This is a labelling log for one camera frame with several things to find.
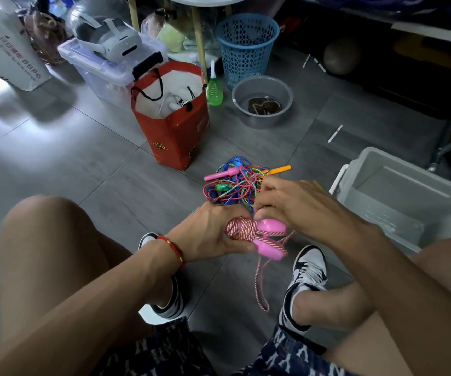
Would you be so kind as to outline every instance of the perforated trash basket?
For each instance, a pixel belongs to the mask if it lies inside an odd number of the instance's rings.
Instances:
[[[272,18],[241,13],[217,24],[215,36],[222,48],[227,85],[233,88],[241,79],[263,75],[280,27]]]

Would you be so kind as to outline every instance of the jump rope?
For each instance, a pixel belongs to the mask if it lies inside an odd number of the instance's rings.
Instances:
[[[220,166],[215,174],[204,177],[210,181],[203,187],[206,198],[216,204],[243,204],[250,212],[254,212],[254,201],[260,191],[266,174],[272,175],[290,170],[291,166],[277,169],[253,165],[244,157],[234,157]],[[251,218],[235,218],[231,220],[225,233],[233,240],[247,240],[257,246],[259,261],[255,271],[255,298],[260,309],[268,312],[269,303],[264,296],[264,269],[271,260],[281,260],[286,256],[284,244],[295,231],[287,233],[285,224],[274,219],[253,221]]]

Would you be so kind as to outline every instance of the hand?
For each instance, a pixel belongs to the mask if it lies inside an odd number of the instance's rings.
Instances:
[[[343,245],[356,232],[373,226],[341,205],[315,181],[266,177],[254,210],[255,221],[277,219],[330,247]]]
[[[220,206],[206,202],[173,228],[166,237],[180,248],[186,262],[229,253],[255,252],[255,244],[231,240],[224,233],[227,223],[240,216],[250,217],[250,212],[240,204]]]

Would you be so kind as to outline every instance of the red paper bag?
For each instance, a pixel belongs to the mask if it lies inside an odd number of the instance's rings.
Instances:
[[[177,170],[189,167],[210,124],[205,87],[200,67],[174,61],[133,85],[132,111],[158,163]]]

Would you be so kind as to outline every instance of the red string bracelet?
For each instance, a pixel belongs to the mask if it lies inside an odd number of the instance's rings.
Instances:
[[[184,255],[182,254],[182,251],[179,249],[179,247],[177,247],[174,242],[171,242],[163,235],[159,235],[158,239],[165,240],[166,244],[168,244],[170,246],[170,248],[172,248],[173,252],[175,252],[178,259],[180,260],[180,269],[182,269],[185,265],[185,261],[184,261]]]

